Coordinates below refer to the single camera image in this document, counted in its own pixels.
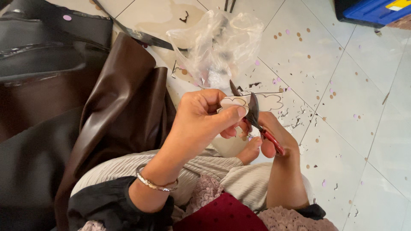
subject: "pink lace fabric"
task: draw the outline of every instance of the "pink lace fabric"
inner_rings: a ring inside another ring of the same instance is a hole
[[[106,231],[106,228],[98,221],[88,221],[79,231]]]
[[[187,206],[182,218],[185,218],[200,208],[204,207],[223,193],[224,187],[218,181],[208,175],[200,175],[194,188],[190,204]]]
[[[259,217],[269,231],[338,231],[326,218],[316,221],[282,206],[269,208],[261,212]]]

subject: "scissors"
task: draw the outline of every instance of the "scissors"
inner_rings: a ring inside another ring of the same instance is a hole
[[[234,96],[242,96],[238,92],[236,86],[231,80],[230,80],[230,87],[231,87],[231,91],[233,92]],[[280,156],[284,156],[285,151],[284,151],[284,148],[280,145],[280,143],[274,138],[274,136],[271,133],[269,133],[267,130],[265,130],[263,127],[261,127],[258,124],[259,107],[258,107],[257,96],[254,93],[251,93],[250,103],[248,104],[248,107],[249,107],[249,110],[248,110],[247,115],[245,116],[245,119],[247,119],[251,125],[253,125],[260,131],[261,137],[262,136],[266,137],[269,141],[271,141],[274,144],[275,150]]]

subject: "hand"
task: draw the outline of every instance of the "hand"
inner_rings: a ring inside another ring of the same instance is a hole
[[[258,124],[271,133],[275,139],[284,148],[286,155],[291,151],[298,151],[298,143],[294,137],[278,122],[277,118],[271,112],[260,112]],[[249,132],[250,125],[241,122],[240,127],[243,132],[247,134]],[[276,154],[274,144],[264,139],[261,145],[261,152],[268,158],[273,158]]]
[[[182,153],[187,160],[197,156],[218,135],[228,139],[245,116],[245,108],[232,106],[217,114],[226,95],[218,89],[187,92],[180,100],[173,127],[164,146]]]

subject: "white tiled floor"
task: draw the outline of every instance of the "white tiled floor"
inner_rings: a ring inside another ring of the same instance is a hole
[[[50,1],[104,15],[88,0]],[[224,9],[225,3],[101,2],[125,26],[164,40],[167,30],[191,27],[207,10]],[[185,11],[189,12],[187,23],[179,20]],[[373,28],[341,23],[335,17],[333,0],[237,0],[233,14],[240,12],[254,14],[266,29],[258,55],[261,64],[250,66],[234,83],[253,92],[291,87],[282,95],[284,109],[273,113],[283,126],[295,126],[296,117],[300,118],[301,124],[291,130],[305,150],[301,171],[310,180],[326,218],[344,231],[411,230],[410,31],[382,28],[382,37],[378,37]],[[147,50],[158,66],[173,67],[173,51],[154,46]],[[167,87],[175,105],[185,92],[200,90],[180,70],[173,76],[169,69]],[[273,85],[277,78],[281,81]],[[336,93],[332,99],[330,88]],[[220,138],[213,144],[229,156],[245,142]],[[261,155],[255,162],[263,161],[272,160]]]

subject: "red fabric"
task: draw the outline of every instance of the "red fabric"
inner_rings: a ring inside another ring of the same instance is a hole
[[[229,193],[173,225],[174,231],[268,231],[260,218]]]

